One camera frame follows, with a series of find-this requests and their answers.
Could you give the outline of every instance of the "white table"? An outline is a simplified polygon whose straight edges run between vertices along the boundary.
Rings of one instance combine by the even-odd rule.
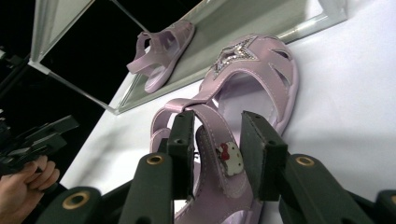
[[[380,190],[396,189],[396,2],[347,3],[348,21],[289,44],[301,82],[283,137],[290,153],[319,159],[345,189],[373,201]],[[171,99],[192,97],[199,83],[118,116],[105,112],[61,183],[105,194],[131,180],[149,153],[156,111]],[[281,223],[275,204],[264,221]]]

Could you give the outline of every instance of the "star decoration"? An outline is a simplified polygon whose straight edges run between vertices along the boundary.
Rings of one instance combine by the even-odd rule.
[[[216,62],[210,67],[214,70],[213,80],[218,77],[219,73],[225,67],[233,62],[257,60],[257,56],[248,49],[248,46],[256,37],[257,36],[251,36],[235,45],[222,49],[219,57],[216,59]]]

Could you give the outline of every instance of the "sandal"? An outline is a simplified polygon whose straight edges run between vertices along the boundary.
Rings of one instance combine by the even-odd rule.
[[[253,198],[238,148],[241,113],[264,116],[282,134],[297,89],[296,65],[286,45],[276,37],[246,35],[221,51],[197,95],[171,100],[157,112],[151,152],[169,136],[173,113],[193,110],[203,124],[195,136],[201,159],[195,163],[200,165],[197,187],[176,223],[258,223],[262,203]]]
[[[194,31],[192,23],[180,20],[159,33],[142,32],[137,37],[136,55],[127,68],[132,74],[148,77],[146,92],[155,92],[169,79],[178,59],[190,44]],[[146,53],[147,40],[149,51]]]

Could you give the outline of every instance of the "hello kitty patch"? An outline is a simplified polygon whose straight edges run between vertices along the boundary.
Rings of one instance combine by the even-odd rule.
[[[238,175],[244,170],[242,154],[236,143],[221,143],[216,152],[228,176]]]

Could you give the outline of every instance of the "gold rivet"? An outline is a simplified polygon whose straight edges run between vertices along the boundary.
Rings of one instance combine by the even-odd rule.
[[[297,157],[296,161],[303,166],[313,166],[315,164],[315,162],[308,157]]]
[[[88,191],[80,191],[64,199],[62,207],[67,210],[76,209],[84,205],[89,199],[90,193]]]
[[[163,162],[163,157],[159,155],[150,156],[147,158],[146,162],[150,165],[158,165]]]

